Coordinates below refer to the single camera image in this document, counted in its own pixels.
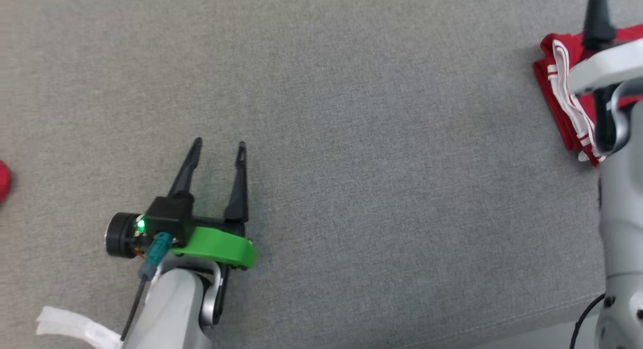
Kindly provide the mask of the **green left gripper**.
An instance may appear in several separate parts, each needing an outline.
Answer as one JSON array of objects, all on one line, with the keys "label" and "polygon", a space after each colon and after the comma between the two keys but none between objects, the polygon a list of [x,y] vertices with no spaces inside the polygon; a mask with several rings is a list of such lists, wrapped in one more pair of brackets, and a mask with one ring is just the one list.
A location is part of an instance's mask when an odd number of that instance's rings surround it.
[{"label": "green left gripper", "polygon": [[[175,175],[167,196],[190,193],[191,179],[199,164],[202,138],[196,138],[183,164]],[[226,264],[242,270],[255,266],[256,251],[246,237],[245,223],[249,219],[247,148],[239,142],[235,159],[235,180],[224,219],[195,217],[195,230],[183,248],[171,248],[175,255],[202,258],[218,264]]]}]

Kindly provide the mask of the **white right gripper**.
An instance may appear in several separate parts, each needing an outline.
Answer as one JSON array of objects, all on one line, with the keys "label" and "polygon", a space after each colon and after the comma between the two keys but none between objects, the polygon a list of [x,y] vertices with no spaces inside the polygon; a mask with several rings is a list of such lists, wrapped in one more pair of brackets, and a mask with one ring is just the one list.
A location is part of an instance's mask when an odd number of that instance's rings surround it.
[{"label": "white right gripper", "polygon": [[611,47],[615,37],[616,29],[611,24],[608,0],[588,0],[582,45],[586,51],[601,52],[571,68],[570,92],[593,92],[611,84],[641,78],[642,39]]}]

